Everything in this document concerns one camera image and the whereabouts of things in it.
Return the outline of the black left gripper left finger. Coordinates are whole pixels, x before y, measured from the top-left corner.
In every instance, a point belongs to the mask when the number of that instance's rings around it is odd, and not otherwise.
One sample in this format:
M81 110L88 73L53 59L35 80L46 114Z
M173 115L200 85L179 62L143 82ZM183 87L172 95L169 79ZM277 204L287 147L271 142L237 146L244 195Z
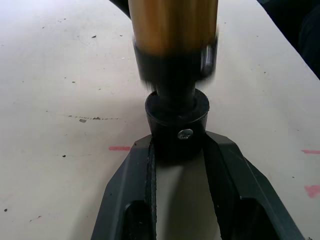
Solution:
M91 239L156 239L156 191L155 148L148 135L133 144L108 182Z

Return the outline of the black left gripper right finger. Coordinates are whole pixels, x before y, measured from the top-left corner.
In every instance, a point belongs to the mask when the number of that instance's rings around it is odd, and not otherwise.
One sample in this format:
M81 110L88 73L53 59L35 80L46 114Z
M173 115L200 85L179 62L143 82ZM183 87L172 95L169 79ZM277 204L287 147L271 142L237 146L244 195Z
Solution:
M302 240L268 179L226 136L207 132L203 156L223 240Z

